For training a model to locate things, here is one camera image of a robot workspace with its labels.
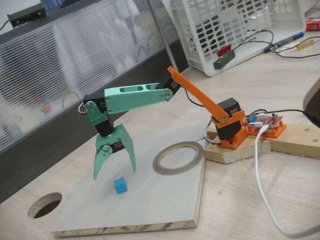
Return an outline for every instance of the desk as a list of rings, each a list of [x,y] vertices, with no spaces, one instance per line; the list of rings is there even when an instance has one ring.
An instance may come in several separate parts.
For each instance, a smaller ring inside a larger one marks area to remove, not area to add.
[[[306,36],[319,35],[318,32]],[[298,54],[319,51],[319,44]],[[188,68],[183,74],[216,103],[233,97],[250,113],[256,109],[301,109],[305,94],[320,76],[320,57],[280,58],[261,54],[215,77]],[[311,125],[298,112],[285,112],[286,123]],[[207,123],[206,109],[188,101],[183,90],[170,102],[131,110],[115,122],[132,138]],[[82,177],[94,163],[95,139],[30,182],[0,205],[1,240],[52,240],[51,229]],[[271,153],[260,158],[260,180],[279,223],[299,231],[320,223],[320,160]],[[48,215],[31,219],[30,206],[42,196],[59,192],[60,205]],[[254,159],[223,165],[207,161],[197,228],[113,235],[71,237],[81,240],[285,240],[274,227],[258,192]],[[320,239],[320,233],[304,238]]]

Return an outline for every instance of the small blue block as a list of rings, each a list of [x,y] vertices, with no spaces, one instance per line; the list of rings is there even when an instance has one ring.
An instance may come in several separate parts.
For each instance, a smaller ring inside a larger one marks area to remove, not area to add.
[[[127,183],[123,177],[114,181],[114,188],[118,194],[128,191]]]
[[[257,115],[256,114],[252,114],[250,117],[248,117],[247,121],[248,123],[253,123],[255,120],[257,120]]]

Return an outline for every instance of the metal pole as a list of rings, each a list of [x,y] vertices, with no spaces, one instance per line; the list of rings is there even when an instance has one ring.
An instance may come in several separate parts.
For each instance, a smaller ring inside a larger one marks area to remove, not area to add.
[[[160,33],[160,36],[161,36],[161,39],[162,39],[162,42],[164,44],[164,48],[166,50],[166,53],[168,54],[169,56],[169,59],[170,59],[170,62],[171,62],[171,65],[172,67],[179,71],[178,67],[177,67],[177,64],[176,64],[176,61],[175,61],[175,58],[174,58],[174,55],[172,54],[172,51],[170,49],[170,46],[167,42],[167,38],[166,38],[166,34],[165,32],[163,31],[162,27],[161,27],[161,23],[160,23],[160,20],[158,18],[158,15],[157,15],[157,12],[156,12],[156,9],[154,7],[154,5],[152,4],[152,0],[147,0],[148,2],[148,5],[149,5],[149,8],[151,10],[151,13],[152,13],[152,16],[153,16],[153,19],[155,21],[155,25],[156,27],[158,28],[158,31]]]

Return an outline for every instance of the green robotic arm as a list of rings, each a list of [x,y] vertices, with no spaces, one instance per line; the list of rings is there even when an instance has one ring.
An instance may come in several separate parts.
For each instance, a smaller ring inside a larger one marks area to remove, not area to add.
[[[93,178],[96,180],[102,164],[107,158],[122,149],[126,149],[133,171],[136,171],[134,144],[121,124],[114,127],[110,114],[121,113],[139,107],[170,101],[180,85],[165,76],[161,83],[107,88],[103,92],[84,97],[83,106],[91,124],[97,129],[96,152]]]

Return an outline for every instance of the tape roll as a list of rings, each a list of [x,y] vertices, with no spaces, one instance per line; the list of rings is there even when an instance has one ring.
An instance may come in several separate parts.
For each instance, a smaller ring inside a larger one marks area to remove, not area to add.
[[[161,160],[165,155],[167,155],[168,153],[170,153],[175,149],[185,148],[185,147],[193,148],[195,150],[195,157],[191,162],[177,168],[166,168],[161,165]],[[180,174],[195,167],[203,159],[204,155],[205,155],[204,148],[199,143],[194,141],[179,142],[171,146],[168,146],[165,149],[163,149],[161,152],[159,152],[153,160],[153,168],[159,174],[164,174],[164,175]]]

